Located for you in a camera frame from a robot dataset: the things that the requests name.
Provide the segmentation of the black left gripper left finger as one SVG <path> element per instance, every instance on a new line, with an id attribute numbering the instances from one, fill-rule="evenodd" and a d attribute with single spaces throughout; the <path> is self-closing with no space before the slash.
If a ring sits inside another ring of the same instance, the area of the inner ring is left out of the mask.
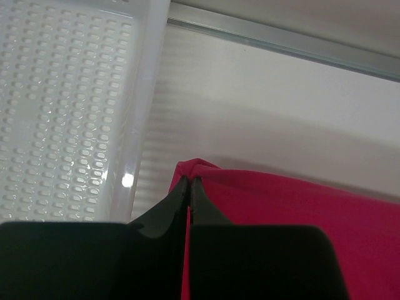
<path id="1" fill-rule="evenodd" d="M 137 219 L 1 224 L 2 299 L 179 299 L 188 180 Z"/>

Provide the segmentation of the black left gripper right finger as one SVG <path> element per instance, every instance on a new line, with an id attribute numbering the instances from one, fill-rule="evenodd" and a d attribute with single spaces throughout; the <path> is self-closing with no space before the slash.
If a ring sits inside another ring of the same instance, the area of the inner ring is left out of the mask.
<path id="1" fill-rule="evenodd" d="M 191 187 L 191 299 L 347 299 L 333 245 L 318 228 L 235 225 Z"/>

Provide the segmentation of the crimson red t shirt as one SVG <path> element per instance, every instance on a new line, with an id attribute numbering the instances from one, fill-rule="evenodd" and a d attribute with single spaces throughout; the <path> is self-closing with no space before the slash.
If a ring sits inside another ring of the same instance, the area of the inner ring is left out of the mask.
<path id="1" fill-rule="evenodd" d="M 179 162 L 233 223 L 312 225 L 332 242 L 351 299 L 399 298 L 399 205 L 290 177 Z"/>

